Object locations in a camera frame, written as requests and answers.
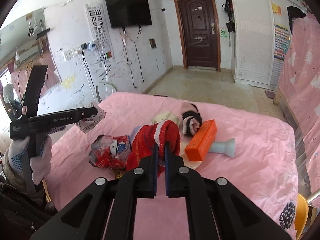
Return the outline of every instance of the wooden door frame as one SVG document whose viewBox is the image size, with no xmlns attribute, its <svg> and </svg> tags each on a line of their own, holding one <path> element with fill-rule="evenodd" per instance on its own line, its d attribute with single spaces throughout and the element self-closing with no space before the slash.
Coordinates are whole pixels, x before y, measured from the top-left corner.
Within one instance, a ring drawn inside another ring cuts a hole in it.
<svg viewBox="0 0 320 240">
<path fill-rule="evenodd" d="M 211 0 L 212 7 L 213 7 L 213 16 L 214 16 L 214 23 L 215 23 L 215 29 L 216 29 L 216 36 L 217 36 L 217 71 L 221 71 L 220 69 L 220 29 L 219 29 L 219 22 L 218 22 L 218 13 L 217 13 L 217 7 L 215 0 Z M 183 25 L 182 25 L 182 18 L 181 18 L 181 12 L 179 9 L 178 1 L 174 0 L 174 4 L 176 6 L 176 12 L 177 12 L 177 18 L 178 18 L 178 25 L 179 25 L 179 33 L 180 33 L 180 40 L 181 40 L 181 47 L 182 47 L 182 58 L 183 58 L 183 68 L 187 69 L 187 52 L 186 52 L 186 45 L 184 41 L 184 33 L 183 33 Z"/>
</svg>

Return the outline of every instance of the orange box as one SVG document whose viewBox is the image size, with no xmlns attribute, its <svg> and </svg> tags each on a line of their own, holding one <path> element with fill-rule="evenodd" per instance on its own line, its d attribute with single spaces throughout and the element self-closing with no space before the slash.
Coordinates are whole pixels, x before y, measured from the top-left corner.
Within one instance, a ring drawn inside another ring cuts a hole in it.
<svg viewBox="0 0 320 240">
<path fill-rule="evenodd" d="M 217 126 L 214 120 L 205 121 L 195 136 L 184 149 L 189 161 L 201 162 L 207 155 L 209 148 L 217 133 Z"/>
</svg>

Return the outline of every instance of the floor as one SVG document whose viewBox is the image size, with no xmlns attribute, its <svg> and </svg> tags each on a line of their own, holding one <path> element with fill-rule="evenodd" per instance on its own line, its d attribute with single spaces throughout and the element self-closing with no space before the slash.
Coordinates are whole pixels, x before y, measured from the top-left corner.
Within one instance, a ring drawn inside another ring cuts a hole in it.
<svg viewBox="0 0 320 240">
<path fill-rule="evenodd" d="M 273 105 L 265 89 L 235 84 L 231 72 L 173 69 L 149 94 L 220 104 L 269 115 L 286 122 L 281 106 Z"/>
</svg>

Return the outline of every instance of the brown wooden door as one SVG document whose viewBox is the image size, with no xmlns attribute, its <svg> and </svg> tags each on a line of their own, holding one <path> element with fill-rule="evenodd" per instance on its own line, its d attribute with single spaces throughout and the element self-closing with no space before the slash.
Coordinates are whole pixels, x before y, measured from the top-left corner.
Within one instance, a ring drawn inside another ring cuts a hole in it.
<svg viewBox="0 0 320 240">
<path fill-rule="evenodd" d="M 218 66 L 217 35 L 212 0 L 177 0 L 188 66 Z"/>
</svg>

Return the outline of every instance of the television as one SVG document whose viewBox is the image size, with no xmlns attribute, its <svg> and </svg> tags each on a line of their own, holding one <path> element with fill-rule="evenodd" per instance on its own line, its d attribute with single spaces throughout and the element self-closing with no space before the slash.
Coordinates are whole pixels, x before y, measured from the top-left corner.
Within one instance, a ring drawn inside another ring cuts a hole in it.
<svg viewBox="0 0 320 240">
<path fill-rule="evenodd" d="M 106 0 L 112 28 L 152 25 L 148 0 Z"/>
</svg>

